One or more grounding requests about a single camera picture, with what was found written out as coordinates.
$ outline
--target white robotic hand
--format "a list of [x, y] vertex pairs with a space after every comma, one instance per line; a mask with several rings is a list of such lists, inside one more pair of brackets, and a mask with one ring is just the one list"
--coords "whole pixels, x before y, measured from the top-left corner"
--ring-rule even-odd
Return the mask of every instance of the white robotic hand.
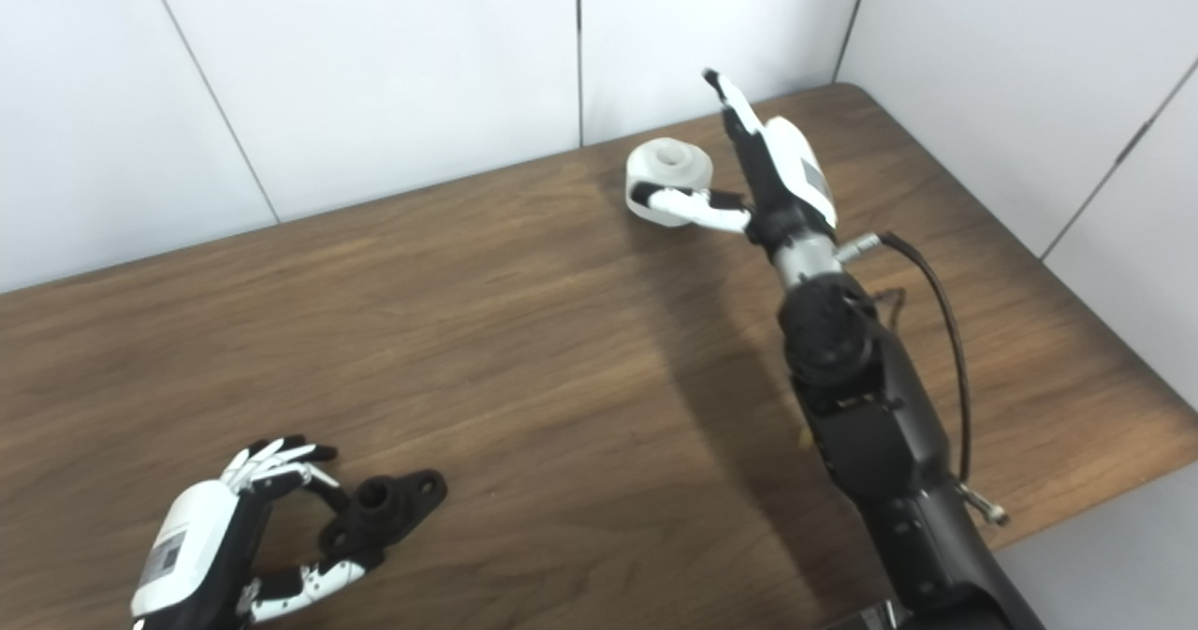
[[[298, 611], [361, 578], [383, 549], [407, 535], [446, 497], [441, 473], [377, 477], [350, 497], [315, 462], [337, 450], [302, 435], [252, 443], [175, 499], [155, 539], [131, 611], [134, 630], [241, 629]], [[272, 502], [305, 489], [335, 517], [321, 532], [325, 559], [252, 574]]]
[[637, 182], [629, 200], [661, 216], [726, 232], [748, 234], [775, 250], [795, 220], [836, 228], [836, 208], [806, 137], [786, 117], [762, 123], [752, 105], [727, 77], [704, 72], [724, 105], [724, 123], [745, 174], [754, 205], [743, 195], [721, 190], [694, 190], [668, 183]]

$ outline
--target metal connector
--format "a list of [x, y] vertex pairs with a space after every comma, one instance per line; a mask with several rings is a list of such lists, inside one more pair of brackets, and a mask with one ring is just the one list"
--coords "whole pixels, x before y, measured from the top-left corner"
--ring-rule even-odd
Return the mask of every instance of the metal connector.
[[866, 250], [879, 247], [881, 243], [882, 237], [878, 237], [877, 234], [864, 234], [861, 237], [857, 237], [854, 241], [845, 243], [843, 247], [836, 249], [836, 259], [840, 260], [840, 263], [851, 262], [851, 260], [860, 259], [861, 255], [865, 255]]
[[957, 485], [957, 490], [961, 492], [966, 503], [969, 503], [970, 507], [980, 513], [986, 522], [999, 527], [1006, 527], [1006, 523], [1011, 522], [1011, 516], [1008, 515], [1006, 509], [997, 503], [990, 502], [988, 498], [982, 497], [964, 483]]

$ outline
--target black cable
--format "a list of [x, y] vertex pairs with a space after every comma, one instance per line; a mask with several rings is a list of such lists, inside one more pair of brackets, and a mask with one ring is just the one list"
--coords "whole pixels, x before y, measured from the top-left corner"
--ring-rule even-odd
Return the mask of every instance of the black cable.
[[887, 326], [890, 327], [890, 332], [897, 335], [898, 313], [902, 311], [902, 307], [907, 303], [907, 289], [878, 290], [877, 293], [873, 293], [873, 302], [884, 302], [884, 304], [890, 305], [890, 320]]
[[952, 307], [949, 305], [949, 296], [944, 292], [944, 285], [940, 284], [939, 277], [936, 275], [936, 272], [932, 272], [932, 266], [927, 263], [927, 260], [924, 260], [924, 255], [920, 255], [920, 252], [915, 247], [903, 242], [894, 232], [881, 234], [878, 238], [887, 247], [906, 255], [910, 262], [915, 263], [915, 267], [920, 268], [920, 272], [924, 272], [924, 277], [927, 277], [927, 281], [932, 285], [932, 290], [936, 293], [936, 302], [940, 304], [940, 313], [944, 315], [944, 326], [949, 332], [949, 343], [952, 345], [952, 361], [957, 365], [957, 390], [961, 400], [961, 471], [957, 475], [962, 483], [967, 483], [969, 481], [970, 448], [973, 446], [969, 375], [966, 372], [966, 350], [961, 343], [961, 331], [957, 327], [955, 315], [952, 315]]

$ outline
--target hole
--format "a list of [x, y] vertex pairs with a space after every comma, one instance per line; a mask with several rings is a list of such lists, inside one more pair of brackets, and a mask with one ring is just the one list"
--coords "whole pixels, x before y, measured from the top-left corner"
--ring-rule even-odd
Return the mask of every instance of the hole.
[[362, 503], [364, 509], [376, 509], [387, 501], [388, 495], [391, 491], [385, 484], [367, 483], [358, 490], [358, 503]]
[[680, 165], [685, 159], [682, 151], [676, 147], [659, 147], [658, 149], [658, 160], [664, 165]]

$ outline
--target black plastic part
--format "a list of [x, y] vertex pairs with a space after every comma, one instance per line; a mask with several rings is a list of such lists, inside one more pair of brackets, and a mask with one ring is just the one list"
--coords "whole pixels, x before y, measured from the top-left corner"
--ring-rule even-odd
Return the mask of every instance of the black plastic part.
[[859, 388], [872, 350], [866, 323], [875, 315], [870, 296], [846, 274], [812, 277], [797, 285], [778, 314], [791, 375], [829, 394], [840, 383]]
[[658, 186], [655, 182], [642, 181], [637, 182], [636, 186], [633, 187], [633, 192], [630, 192], [629, 198], [633, 198], [634, 202], [637, 202], [642, 205], [642, 207], [647, 208], [649, 207], [649, 198], [652, 198], [654, 192], [664, 189], [664, 186]]
[[772, 216], [772, 213], [783, 212], [799, 204], [799, 199], [782, 182], [782, 176], [778, 172], [778, 166], [774, 165], [774, 159], [770, 157], [766, 137], [760, 131], [751, 132], [751, 134], [745, 131], [736, 110], [725, 109], [724, 115], [725, 128], [731, 127], [736, 132], [736, 134], [731, 132], [730, 138], [734, 144], [737, 160], [740, 162], [745, 183], [752, 194], [754, 204], [757, 205], [757, 212], [762, 216]]
[[398, 544], [441, 505], [446, 493], [444, 478], [436, 471], [370, 478], [353, 492], [350, 505], [321, 529], [320, 550], [327, 558], [343, 559]]
[[774, 208], [770, 212], [762, 212], [760, 204], [752, 220], [745, 228], [745, 236], [749, 243], [766, 249], [766, 255], [773, 260], [776, 250], [786, 247], [793, 241], [795, 234], [822, 234], [827, 238], [836, 242], [836, 231], [828, 225], [823, 213], [816, 211], [811, 204], [800, 199], [792, 199], [791, 205], [782, 208]]
[[284, 435], [283, 447], [279, 449], [290, 450], [292, 448], [298, 448], [300, 446], [307, 446], [307, 444], [308, 444], [308, 438], [305, 438], [303, 434]]
[[284, 497], [300, 487], [303, 487], [303, 473], [298, 471], [264, 478], [250, 484], [254, 493], [270, 501]]
[[350, 562], [357, 563], [362, 569], [370, 571], [371, 569], [382, 564], [383, 557], [382, 549], [368, 549], [350, 556]]
[[833, 481], [920, 623], [968, 614], [986, 620], [926, 626], [1043, 630], [966, 511], [948, 434], [910, 357], [851, 279], [815, 277], [779, 314], [794, 392]]
[[273, 571], [258, 577], [258, 600], [285, 600], [303, 592], [303, 575], [298, 569]]
[[712, 89], [715, 90], [715, 93], [719, 93], [720, 98], [724, 98], [724, 87], [720, 87], [720, 74], [718, 71], [714, 71], [714, 68], [703, 68], [703, 79], [707, 80], [707, 84], [712, 85]]
[[744, 195], [737, 192], [710, 190], [707, 204], [720, 212], [739, 212], [746, 208]]
[[246, 450], [249, 453], [249, 456], [253, 456], [262, 452], [262, 448], [265, 448], [267, 443], [270, 443], [270, 441], [267, 441], [266, 438], [258, 438], [258, 441], [254, 441], [253, 443], [249, 443], [249, 446], [246, 446]]
[[316, 446], [316, 448], [304, 455], [303, 460], [309, 462], [333, 461], [337, 459], [337, 448], [332, 446]]
[[304, 490], [320, 497], [334, 513], [341, 513], [350, 505], [350, 496], [340, 487], [331, 487], [323, 483], [313, 481], [304, 485]]

